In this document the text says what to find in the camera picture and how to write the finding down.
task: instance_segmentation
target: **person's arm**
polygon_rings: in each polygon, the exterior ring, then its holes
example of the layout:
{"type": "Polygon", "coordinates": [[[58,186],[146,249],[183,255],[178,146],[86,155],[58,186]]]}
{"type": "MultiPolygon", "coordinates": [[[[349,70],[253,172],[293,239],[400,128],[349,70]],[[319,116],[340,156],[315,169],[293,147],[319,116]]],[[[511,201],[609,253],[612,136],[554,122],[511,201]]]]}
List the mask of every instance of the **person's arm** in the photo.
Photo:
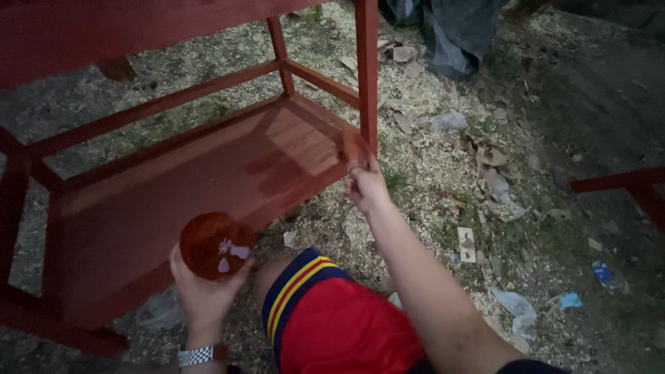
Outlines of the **person's arm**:
{"type": "MultiPolygon", "coordinates": [[[[236,274],[223,283],[205,280],[192,273],[183,261],[178,245],[171,252],[170,263],[180,301],[190,318],[185,350],[222,343],[224,318],[247,279],[253,259],[248,259],[236,274]]],[[[226,374],[226,362],[210,361],[189,365],[182,368],[182,373],[226,374]]]]}
{"type": "Polygon", "coordinates": [[[498,336],[453,276],[411,231],[393,205],[372,158],[356,168],[346,194],[365,215],[376,246],[428,358],[442,373],[496,373],[522,354],[498,336]]]}

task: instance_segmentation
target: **knee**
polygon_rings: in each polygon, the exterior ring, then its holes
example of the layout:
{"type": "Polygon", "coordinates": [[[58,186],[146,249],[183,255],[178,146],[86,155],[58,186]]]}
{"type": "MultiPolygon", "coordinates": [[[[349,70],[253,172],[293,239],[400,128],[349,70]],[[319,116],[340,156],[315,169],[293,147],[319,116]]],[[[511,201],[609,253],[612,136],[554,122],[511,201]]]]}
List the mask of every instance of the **knee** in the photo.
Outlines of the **knee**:
{"type": "Polygon", "coordinates": [[[275,283],[279,274],[282,274],[284,269],[293,261],[295,256],[287,256],[280,258],[278,260],[269,262],[259,268],[259,271],[256,273],[256,279],[254,281],[254,300],[259,306],[259,310],[263,308],[263,302],[265,301],[265,296],[270,291],[270,287],[275,283]]]}

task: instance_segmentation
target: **yellow stripe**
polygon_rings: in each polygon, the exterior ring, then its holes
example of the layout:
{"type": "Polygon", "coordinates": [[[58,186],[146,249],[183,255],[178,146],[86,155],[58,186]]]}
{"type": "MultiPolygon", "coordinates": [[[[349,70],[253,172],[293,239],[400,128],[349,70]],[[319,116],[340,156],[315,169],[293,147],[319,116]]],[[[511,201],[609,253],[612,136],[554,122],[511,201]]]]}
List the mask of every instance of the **yellow stripe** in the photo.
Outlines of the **yellow stripe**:
{"type": "Polygon", "coordinates": [[[273,303],[273,307],[270,309],[270,314],[268,315],[268,328],[270,328],[270,321],[273,318],[273,313],[275,313],[275,308],[277,307],[277,304],[279,303],[279,300],[282,299],[282,296],[284,293],[289,289],[289,286],[302,274],[305,272],[305,270],[309,269],[310,266],[314,265],[315,263],[321,261],[321,260],[328,260],[328,258],[319,256],[312,261],[310,261],[307,265],[303,266],[298,272],[289,279],[287,284],[282,288],[282,290],[279,292],[279,295],[277,296],[277,299],[275,299],[275,302],[273,303]]]}
{"type": "Polygon", "coordinates": [[[281,317],[282,311],[284,310],[284,307],[288,304],[289,299],[291,296],[298,290],[298,288],[305,283],[309,278],[311,278],[314,274],[316,274],[319,270],[323,268],[329,268],[329,267],[335,267],[338,268],[337,265],[333,264],[332,262],[326,262],[324,264],[321,264],[317,267],[315,267],[309,274],[304,276],[298,283],[296,283],[295,287],[287,294],[286,298],[284,299],[284,302],[282,305],[279,307],[279,311],[277,311],[277,316],[275,317],[275,324],[273,325],[273,330],[270,331],[270,344],[273,343],[273,340],[275,339],[275,332],[277,331],[277,325],[279,324],[279,318],[281,317]]]}

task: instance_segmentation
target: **wood plank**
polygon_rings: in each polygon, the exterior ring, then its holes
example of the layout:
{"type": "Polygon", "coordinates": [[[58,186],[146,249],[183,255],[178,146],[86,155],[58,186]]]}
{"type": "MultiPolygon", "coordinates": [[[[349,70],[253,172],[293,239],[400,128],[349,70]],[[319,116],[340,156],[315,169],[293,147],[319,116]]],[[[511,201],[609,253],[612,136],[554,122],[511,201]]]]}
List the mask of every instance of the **wood plank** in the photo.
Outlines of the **wood plank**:
{"type": "Polygon", "coordinates": [[[665,199],[653,186],[632,186],[628,188],[632,198],[637,201],[644,213],[656,224],[661,232],[665,232],[665,199]]]}
{"type": "Polygon", "coordinates": [[[279,61],[279,77],[282,80],[282,87],[284,92],[291,96],[295,92],[293,86],[293,77],[284,66],[284,61],[287,59],[287,46],[284,43],[284,34],[282,33],[282,24],[279,22],[279,16],[270,17],[267,20],[268,30],[270,31],[270,39],[273,42],[273,49],[275,50],[275,58],[279,61]]]}
{"type": "Polygon", "coordinates": [[[114,160],[88,172],[73,176],[72,178],[65,180],[63,190],[68,192],[83,186],[87,186],[89,184],[100,182],[105,178],[108,178],[114,174],[118,174],[143,162],[147,162],[155,157],[171,152],[189,142],[195,141],[196,139],[207,136],[212,132],[218,131],[221,128],[231,126],[239,121],[245,120],[246,118],[255,115],[257,112],[265,110],[266,106],[272,105],[280,99],[282,99],[281,94],[269,97],[243,109],[229,113],[217,120],[199,125],[191,130],[187,130],[181,134],[172,136],[171,138],[165,139],[157,144],[142,148],[139,151],[123,156],[118,160],[114,160]]]}
{"type": "Polygon", "coordinates": [[[31,158],[30,175],[49,191],[62,187],[63,179],[42,160],[31,157],[28,147],[19,142],[6,128],[0,126],[0,152],[11,157],[31,158]]]}
{"type": "Polygon", "coordinates": [[[96,329],[165,287],[194,216],[224,211],[259,229],[346,174],[338,133],[350,125],[302,95],[239,118],[55,194],[44,277],[66,321],[96,329]]]}
{"type": "Polygon", "coordinates": [[[322,2],[51,0],[0,5],[0,88],[322,2]]]}
{"type": "Polygon", "coordinates": [[[30,164],[26,158],[7,160],[0,179],[0,284],[6,284],[28,192],[30,164]]]}
{"type": "Polygon", "coordinates": [[[665,168],[637,170],[622,174],[601,176],[571,182],[574,192],[590,192],[615,190],[631,186],[650,186],[651,184],[665,183],[665,168]]]}
{"type": "Polygon", "coordinates": [[[376,0],[356,0],[356,44],[358,45],[358,93],[360,97],[360,133],[377,155],[376,133],[378,63],[378,8],[376,0]]]}
{"type": "Polygon", "coordinates": [[[127,339],[109,329],[83,331],[40,309],[42,303],[35,296],[11,286],[0,289],[1,325],[78,348],[89,355],[114,356],[128,348],[127,339]]]}
{"type": "Polygon", "coordinates": [[[97,67],[102,74],[118,82],[131,82],[136,78],[136,72],[125,56],[108,59],[97,63],[97,67]]]}
{"type": "Polygon", "coordinates": [[[116,130],[127,124],[142,120],[158,114],[175,106],[185,104],[199,97],[215,93],[219,90],[239,85],[240,83],[256,79],[261,75],[272,73],[279,69],[279,62],[270,61],[260,65],[235,71],[222,77],[200,83],[196,86],[180,90],[160,98],[145,102],[141,105],[111,114],[110,116],[84,124],[65,131],[58,135],[30,144],[28,147],[32,154],[39,158],[54,154],[75,144],[90,140],[107,132],[116,130]]]}
{"type": "Polygon", "coordinates": [[[358,98],[358,93],[353,89],[344,86],[339,82],[335,82],[325,75],[305,67],[293,60],[286,59],[284,64],[288,71],[292,72],[298,77],[301,77],[316,87],[319,87],[327,93],[334,95],[335,97],[349,104],[351,107],[360,109],[360,99],[358,98]]]}

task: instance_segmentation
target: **person's hand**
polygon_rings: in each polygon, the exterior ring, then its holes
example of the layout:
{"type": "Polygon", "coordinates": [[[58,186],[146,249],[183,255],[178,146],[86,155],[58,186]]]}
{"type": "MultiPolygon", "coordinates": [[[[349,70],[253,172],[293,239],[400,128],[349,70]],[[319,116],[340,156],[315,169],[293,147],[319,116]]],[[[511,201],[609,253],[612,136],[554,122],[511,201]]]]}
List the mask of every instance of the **person's hand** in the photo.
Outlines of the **person's hand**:
{"type": "Polygon", "coordinates": [[[195,275],[182,259],[179,244],[171,251],[170,263],[178,295],[190,318],[188,349],[220,343],[224,318],[247,279],[253,258],[247,259],[245,265],[224,282],[195,275]]]}
{"type": "Polygon", "coordinates": [[[370,157],[370,170],[353,168],[346,181],[346,195],[365,216],[392,205],[378,160],[370,157]]]}

